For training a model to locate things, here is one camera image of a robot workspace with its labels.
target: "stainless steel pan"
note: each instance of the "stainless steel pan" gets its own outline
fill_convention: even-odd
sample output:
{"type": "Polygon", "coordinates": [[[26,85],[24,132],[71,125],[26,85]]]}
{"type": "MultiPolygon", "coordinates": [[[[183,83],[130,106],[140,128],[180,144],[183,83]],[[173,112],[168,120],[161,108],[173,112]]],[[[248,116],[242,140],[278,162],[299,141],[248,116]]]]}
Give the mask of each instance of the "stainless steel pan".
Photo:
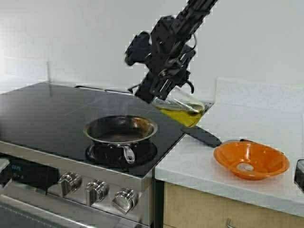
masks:
{"type": "Polygon", "coordinates": [[[107,144],[123,148],[123,154],[129,164],[135,162],[130,146],[152,137],[158,126],[152,120],[131,115],[107,116],[97,119],[84,128],[87,137],[94,144],[107,144]]]}

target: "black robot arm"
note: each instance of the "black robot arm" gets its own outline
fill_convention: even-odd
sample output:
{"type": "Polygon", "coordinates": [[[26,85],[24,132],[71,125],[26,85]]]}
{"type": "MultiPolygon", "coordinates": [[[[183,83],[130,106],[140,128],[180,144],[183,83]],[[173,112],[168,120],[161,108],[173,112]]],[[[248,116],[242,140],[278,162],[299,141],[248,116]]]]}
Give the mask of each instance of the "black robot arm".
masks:
{"type": "Polygon", "coordinates": [[[189,0],[176,18],[162,17],[151,34],[142,32],[135,36],[126,51],[125,61],[130,66],[143,63],[149,69],[135,93],[137,97],[147,103],[151,103],[155,97],[165,100],[175,86],[182,87],[186,83],[194,92],[187,68],[196,53],[186,43],[202,25],[216,2],[217,0],[189,0]]]}

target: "yellow oil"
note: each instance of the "yellow oil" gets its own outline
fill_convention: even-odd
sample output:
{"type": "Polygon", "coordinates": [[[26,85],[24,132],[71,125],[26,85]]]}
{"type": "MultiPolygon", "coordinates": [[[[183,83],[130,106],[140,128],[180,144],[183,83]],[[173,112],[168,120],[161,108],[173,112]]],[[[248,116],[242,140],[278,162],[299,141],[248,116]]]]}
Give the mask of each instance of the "yellow oil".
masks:
{"type": "Polygon", "coordinates": [[[196,126],[205,112],[205,107],[198,104],[185,104],[183,107],[176,104],[164,104],[156,108],[186,127],[196,126]]]}

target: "cabinet door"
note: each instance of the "cabinet door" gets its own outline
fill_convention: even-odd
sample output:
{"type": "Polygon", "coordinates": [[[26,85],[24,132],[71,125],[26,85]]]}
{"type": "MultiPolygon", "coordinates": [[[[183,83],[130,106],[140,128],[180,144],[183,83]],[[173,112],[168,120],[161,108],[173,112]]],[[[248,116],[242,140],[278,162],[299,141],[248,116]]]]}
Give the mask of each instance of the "cabinet door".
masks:
{"type": "Polygon", "coordinates": [[[165,184],[164,224],[174,228],[223,228],[225,200],[177,185],[165,184]]]}
{"type": "Polygon", "coordinates": [[[304,224],[302,217],[235,200],[227,202],[224,216],[235,228],[298,228],[304,224]]]}
{"type": "Polygon", "coordinates": [[[174,228],[298,228],[304,218],[165,184],[164,224],[174,228]]]}

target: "orange bowl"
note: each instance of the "orange bowl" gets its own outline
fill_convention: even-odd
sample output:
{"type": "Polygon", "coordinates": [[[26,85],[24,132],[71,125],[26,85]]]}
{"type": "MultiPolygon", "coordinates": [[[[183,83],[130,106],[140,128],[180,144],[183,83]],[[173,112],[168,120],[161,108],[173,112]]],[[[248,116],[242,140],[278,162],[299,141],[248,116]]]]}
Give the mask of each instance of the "orange bowl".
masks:
{"type": "Polygon", "coordinates": [[[290,165],[282,152],[254,142],[223,144],[215,149],[214,157],[236,176],[253,181],[281,174],[290,165]]]}

